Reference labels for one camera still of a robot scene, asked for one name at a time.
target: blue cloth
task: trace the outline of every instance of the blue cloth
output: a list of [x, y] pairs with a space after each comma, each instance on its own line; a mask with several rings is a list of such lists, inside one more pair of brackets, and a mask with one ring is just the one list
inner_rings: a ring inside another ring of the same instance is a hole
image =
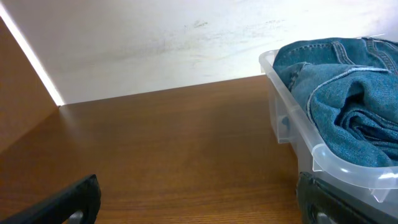
[[398, 166], [398, 44], [362, 38], [300, 41], [274, 69], [338, 157]]

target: wooden table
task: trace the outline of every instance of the wooden table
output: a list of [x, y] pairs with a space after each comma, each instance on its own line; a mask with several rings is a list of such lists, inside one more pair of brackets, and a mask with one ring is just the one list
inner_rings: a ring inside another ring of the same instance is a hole
[[0, 154], [0, 219], [97, 174], [97, 223], [300, 223], [266, 81], [62, 106]]

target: brown wooden surface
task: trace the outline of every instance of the brown wooden surface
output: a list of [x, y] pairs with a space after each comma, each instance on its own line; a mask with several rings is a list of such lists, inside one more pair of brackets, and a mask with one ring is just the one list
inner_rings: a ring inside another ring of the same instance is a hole
[[300, 223], [266, 81], [62, 106], [0, 154], [0, 218], [97, 174], [97, 223]]
[[57, 106], [0, 18], [0, 152]]

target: denim fabric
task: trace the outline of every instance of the denim fabric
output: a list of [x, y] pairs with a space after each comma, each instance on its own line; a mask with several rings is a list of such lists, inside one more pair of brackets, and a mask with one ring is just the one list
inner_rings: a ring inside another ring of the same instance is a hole
[[300, 41], [274, 69], [330, 150], [353, 164], [398, 166], [398, 44], [362, 38]]

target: clear plastic container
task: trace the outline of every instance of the clear plastic container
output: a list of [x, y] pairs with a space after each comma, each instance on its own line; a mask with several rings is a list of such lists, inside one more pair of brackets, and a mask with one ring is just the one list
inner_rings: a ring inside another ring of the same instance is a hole
[[334, 155], [272, 68], [278, 50], [260, 55], [269, 78], [271, 125], [279, 143], [291, 143], [298, 171], [309, 172], [365, 203], [398, 218], [398, 166], [363, 167]]

